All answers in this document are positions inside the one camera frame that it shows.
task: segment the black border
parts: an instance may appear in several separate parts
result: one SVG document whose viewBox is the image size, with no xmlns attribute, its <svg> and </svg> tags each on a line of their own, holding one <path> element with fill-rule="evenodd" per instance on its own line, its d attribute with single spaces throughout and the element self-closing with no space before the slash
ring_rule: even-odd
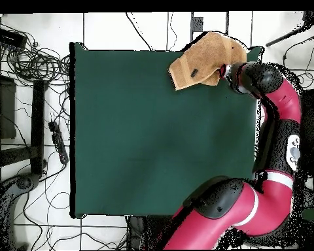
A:
<svg viewBox="0 0 314 251">
<path fill-rule="evenodd" d="M 70 79 L 70 121 L 71 121 L 71 132 L 70 132 L 70 217 L 76 218 L 75 216 L 75 197 L 76 197 L 76 158 L 75 158 L 75 134 L 76 134 L 76 113 L 75 113 L 75 63 L 76 53 L 75 44 L 69 43 L 70 51 L 70 64 L 69 64 L 69 79 Z"/>
</svg>

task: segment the red robot arm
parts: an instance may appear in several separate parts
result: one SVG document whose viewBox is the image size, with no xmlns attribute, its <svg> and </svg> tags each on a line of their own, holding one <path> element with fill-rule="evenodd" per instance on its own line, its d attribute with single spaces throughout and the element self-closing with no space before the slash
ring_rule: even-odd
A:
<svg viewBox="0 0 314 251">
<path fill-rule="evenodd" d="M 233 90 L 261 98 L 277 115 L 261 192 L 241 178 L 218 176 L 201 185 L 174 215 L 158 249 L 210 250 L 229 228 L 248 235 L 276 230 L 290 213 L 300 157 L 300 102 L 296 90 L 272 64 L 222 67 Z"/>
</svg>

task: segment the green tabletop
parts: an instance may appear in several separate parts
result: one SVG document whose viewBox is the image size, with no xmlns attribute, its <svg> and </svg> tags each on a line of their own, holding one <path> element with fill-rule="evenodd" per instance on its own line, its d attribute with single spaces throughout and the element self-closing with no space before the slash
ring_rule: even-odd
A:
<svg viewBox="0 0 314 251">
<path fill-rule="evenodd" d="M 75 44 L 72 212 L 170 215 L 213 176 L 252 176 L 255 100 L 223 80 L 176 92 L 167 68 L 182 54 Z"/>
</svg>

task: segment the floor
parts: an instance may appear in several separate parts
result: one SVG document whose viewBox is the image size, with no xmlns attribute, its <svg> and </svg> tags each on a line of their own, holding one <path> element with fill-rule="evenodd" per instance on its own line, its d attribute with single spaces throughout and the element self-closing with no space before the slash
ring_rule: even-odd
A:
<svg viewBox="0 0 314 251">
<path fill-rule="evenodd" d="M 154 50 L 178 51 L 190 42 L 190 12 L 153 12 L 133 13 L 129 16 L 137 26 L 139 32 Z M 195 12 L 194 16 L 203 16 L 204 31 L 226 30 L 225 12 Z M 69 42 L 83 42 L 88 49 L 134 49 L 146 50 L 147 45 L 135 32 L 133 26 L 124 13 L 88 13 L 88 14 L 5 14 L 2 24 L 20 31 L 28 32 L 35 37 L 39 48 L 55 50 L 61 58 L 69 53 Z M 285 33 L 292 31 L 302 24 L 302 12 L 230 12 L 229 36 L 241 40 L 248 47 L 265 46 L 265 44 Z M 288 47 L 314 35 L 314 27 L 305 33 L 297 34 L 283 42 L 279 42 L 267 48 L 263 55 L 263 61 L 282 64 L 283 54 Z M 306 69 L 314 40 L 292 48 L 286 59 L 289 69 Z M 314 69 L 314 51 L 308 69 Z M 314 88 L 310 79 L 304 78 L 303 86 Z M 52 87 L 57 92 L 64 90 L 63 86 Z M 24 139 L 30 142 L 31 121 L 31 88 L 18 87 L 16 97 L 16 125 L 20 128 Z M 45 107 L 45 119 L 50 121 L 55 117 L 55 111 L 60 111 L 58 94 L 52 90 L 46 92 L 48 104 Z M 69 113 L 69 102 L 64 105 Z M 69 127 L 63 120 L 60 124 L 63 138 L 66 140 L 69 151 Z M 1 149 L 16 147 L 14 144 L 23 144 L 19 135 L 14 140 L 2 140 Z M 47 159 L 53 153 L 51 133 L 44 130 L 44 157 Z M 1 169 L 0 175 L 4 180 L 28 165 L 29 162 L 20 162 Z M 57 154 L 49 159 L 48 175 L 61 169 Z M 86 216 L 85 218 L 72 219 L 69 216 L 69 166 L 57 177 L 49 178 L 46 184 L 43 182 L 30 193 L 26 214 L 33 221 L 42 225 L 43 233 L 37 241 L 34 250 L 49 250 L 46 243 L 46 234 L 51 234 L 51 245 L 55 250 L 98 250 L 108 249 L 104 244 L 118 244 L 123 241 L 126 234 L 126 221 L 123 216 Z M 29 222 L 22 214 L 26 203 L 26 195 L 19 200 L 15 210 L 14 230 L 19 242 L 28 242 L 29 250 L 40 235 L 40 229 Z M 79 236 L 80 229 L 89 234 Z M 62 238 L 77 236 L 74 239 L 58 241 Z"/>
</svg>

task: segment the brown cardboard piece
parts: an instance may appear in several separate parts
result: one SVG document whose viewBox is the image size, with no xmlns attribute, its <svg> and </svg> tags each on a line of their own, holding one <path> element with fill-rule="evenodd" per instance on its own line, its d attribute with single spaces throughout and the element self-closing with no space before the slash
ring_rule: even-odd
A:
<svg viewBox="0 0 314 251">
<path fill-rule="evenodd" d="M 210 31 L 170 65 L 169 73 L 176 90 L 199 83 L 216 86 L 223 64 L 246 61 L 246 49 L 241 43 L 222 33 Z M 191 77 L 194 69 L 197 72 Z"/>
</svg>

